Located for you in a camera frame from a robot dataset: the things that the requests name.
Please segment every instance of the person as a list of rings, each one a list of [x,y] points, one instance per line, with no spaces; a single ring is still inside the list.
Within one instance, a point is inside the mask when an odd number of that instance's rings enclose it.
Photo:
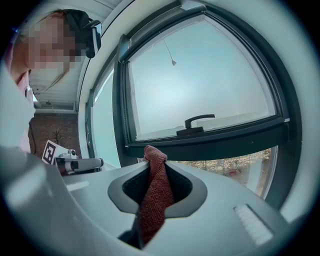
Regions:
[[[58,83],[86,49],[88,38],[84,35],[89,34],[87,24],[91,29],[100,22],[92,21],[84,11],[55,10],[37,23],[27,26],[26,34],[20,32],[12,37],[4,54],[4,61],[18,89],[31,104],[33,104],[33,91],[29,85],[30,72],[37,69],[57,68],[59,74],[48,89]],[[30,153],[27,130],[21,139],[20,149]]]

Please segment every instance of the window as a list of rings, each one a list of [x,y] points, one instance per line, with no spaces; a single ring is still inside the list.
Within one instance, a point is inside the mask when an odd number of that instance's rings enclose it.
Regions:
[[[102,158],[106,163],[104,168],[120,168],[116,147],[113,122],[113,77],[114,61],[105,69],[94,92],[92,107],[92,137],[95,138],[95,157]]]
[[[194,124],[210,131],[276,113],[253,57],[235,36],[205,16],[176,25],[135,54],[129,72],[137,141],[177,136],[185,120],[200,115],[215,115]]]
[[[277,147],[226,159],[202,161],[171,161],[226,176],[265,198],[275,171]]]
[[[279,209],[301,150],[293,83],[249,24],[197,4],[152,14],[119,40],[112,84],[119,163],[141,161],[151,145],[170,161],[235,179]]]

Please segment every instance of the hanging cord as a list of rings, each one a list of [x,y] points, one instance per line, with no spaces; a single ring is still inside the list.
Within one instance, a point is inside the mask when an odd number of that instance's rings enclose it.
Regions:
[[[164,44],[165,44],[165,47],[167,48],[167,50],[168,50],[168,52],[169,52],[169,54],[170,54],[172,65],[173,65],[173,66],[176,65],[177,63],[176,63],[176,62],[174,61],[174,59],[172,58],[171,52],[170,52],[170,50],[169,50],[169,48],[168,48],[168,46],[167,46],[167,44],[166,44],[166,41],[165,41],[163,38],[162,38],[162,40],[163,40],[163,42],[164,42]]]
[[[33,153],[35,154],[35,153],[37,152],[37,146],[36,146],[34,131],[32,130],[31,122],[29,122],[29,127],[30,127],[30,131],[31,131],[31,136],[32,136],[32,140],[33,140],[33,145],[34,145],[34,151],[33,151]]]

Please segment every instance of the ceiling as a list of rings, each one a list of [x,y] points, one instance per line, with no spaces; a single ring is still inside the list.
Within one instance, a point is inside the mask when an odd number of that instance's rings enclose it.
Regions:
[[[101,23],[121,0],[47,0],[34,11],[28,22],[39,20],[56,9],[76,9],[85,11],[93,20]],[[38,100],[37,113],[67,113],[76,111],[78,81],[85,57],[75,63],[69,73],[57,84],[48,89],[59,74],[58,69],[33,70],[29,76],[30,86]]]

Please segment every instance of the red towel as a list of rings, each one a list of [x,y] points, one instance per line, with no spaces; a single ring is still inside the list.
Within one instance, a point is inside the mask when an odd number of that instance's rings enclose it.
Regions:
[[[175,203],[167,177],[167,155],[153,146],[144,148],[144,158],[150,162],[149,187],[142,200],[139,214],[141,235],[147,244],[165,222],[165,209]]]

